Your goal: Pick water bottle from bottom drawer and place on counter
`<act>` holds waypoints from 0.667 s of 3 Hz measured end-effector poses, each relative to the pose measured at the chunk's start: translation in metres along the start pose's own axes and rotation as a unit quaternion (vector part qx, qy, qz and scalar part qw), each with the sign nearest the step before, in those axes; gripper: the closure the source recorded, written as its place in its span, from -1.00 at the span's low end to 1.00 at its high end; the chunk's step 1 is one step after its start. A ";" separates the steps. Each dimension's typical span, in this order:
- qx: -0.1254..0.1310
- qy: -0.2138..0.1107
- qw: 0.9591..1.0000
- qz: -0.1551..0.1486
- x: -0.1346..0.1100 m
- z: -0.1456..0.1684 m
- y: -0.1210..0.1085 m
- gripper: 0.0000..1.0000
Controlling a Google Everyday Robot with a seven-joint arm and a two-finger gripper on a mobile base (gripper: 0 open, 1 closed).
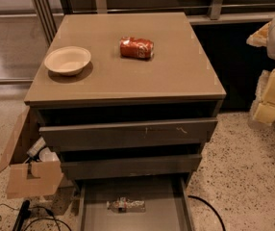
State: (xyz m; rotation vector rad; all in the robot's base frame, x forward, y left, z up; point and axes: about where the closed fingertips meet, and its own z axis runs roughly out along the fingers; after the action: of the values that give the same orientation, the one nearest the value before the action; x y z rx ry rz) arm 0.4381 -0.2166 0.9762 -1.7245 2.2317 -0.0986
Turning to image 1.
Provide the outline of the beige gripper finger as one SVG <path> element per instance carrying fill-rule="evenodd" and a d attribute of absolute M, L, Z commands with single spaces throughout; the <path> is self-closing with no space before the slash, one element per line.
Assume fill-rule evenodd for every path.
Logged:
<path fill-rule="evenodd" d="M 246 43 L 254 47 L 266 47 L 270 22 L 264 24 L 258 31 L 250 35 Z"/>
<path fill-rule="evenodd" d="M 271 125 L 275 121 L 275 68 L 264 70 L 258 80 L 256 99 L 252 103 L 252 119 Z"/>

